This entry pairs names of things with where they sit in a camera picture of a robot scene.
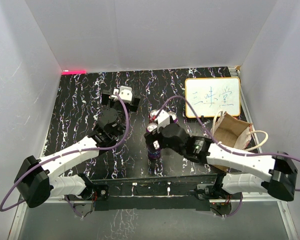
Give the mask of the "red Coke can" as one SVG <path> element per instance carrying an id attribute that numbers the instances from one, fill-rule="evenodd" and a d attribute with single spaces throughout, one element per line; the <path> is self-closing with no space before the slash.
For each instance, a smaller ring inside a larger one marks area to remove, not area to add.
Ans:
<path id="1" fill-rule="evenodd" d="M 158 123 L 158 113 L 159 110 L 158 109 L 154 109 L 152 111 L 149 112 L 149 123 Z"/>

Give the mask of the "purple Fanta can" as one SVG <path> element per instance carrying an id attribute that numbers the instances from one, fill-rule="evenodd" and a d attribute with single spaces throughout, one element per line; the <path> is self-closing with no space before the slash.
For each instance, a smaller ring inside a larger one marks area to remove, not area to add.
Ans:
<path id="1" fill-rule="evenodd" d="M 158 160 L 161 157 L 161 148 L 159 142 L 155 140 L 153 143 L 147 146 L 148 158 L 150 160 Z"/>
<path id="2" fill-rule="evenodd" d="M 176 113 L 170 111 L 170 112 L 168 112 L 168 114 L 172 117 L 172 120 L 174 123 L 178 122 L 178 117 L 177 117 Z"/>
<path id="3" fill-rule="evenodd" d="M 150 133 L 158 128 L 158 125 L 154 122 L 150 122 L 146 127 L 146 132 Z"/>

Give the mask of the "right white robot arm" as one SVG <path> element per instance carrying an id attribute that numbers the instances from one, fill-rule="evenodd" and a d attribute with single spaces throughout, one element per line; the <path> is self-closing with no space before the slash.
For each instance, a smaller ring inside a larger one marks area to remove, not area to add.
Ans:
<path id="1" fill-rule="evenodd" d="M 171 149 L 195 163 L 224 166 L 240 171 L 219 177 L 210 193 L 223 199 L 236 193 L 267 193 L 286 202 L 294 200 L 298 170 L 284 153 L 249 153 L 191 136 L 176 123 L 144 134 L 151 150 Z"/>

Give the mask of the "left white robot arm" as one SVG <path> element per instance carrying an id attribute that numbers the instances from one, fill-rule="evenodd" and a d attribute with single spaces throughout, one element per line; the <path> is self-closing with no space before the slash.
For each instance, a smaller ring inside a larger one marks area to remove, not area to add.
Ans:
<path id="1" fill-rule="evenodd" d="M 29 156 L 23 161 L 14 183 L 29 208 L 62 195 L 87 200 L 101 190 L 83 173 L 63 173 L 123 144 L 129 132 L 129 112 L 137 111 L 140 98 L 131 87 L 120 86 L 103 91 L 101 100 L 105 109 L 98 115 L 92 132 L 82 140 L 49 156 Z"/>

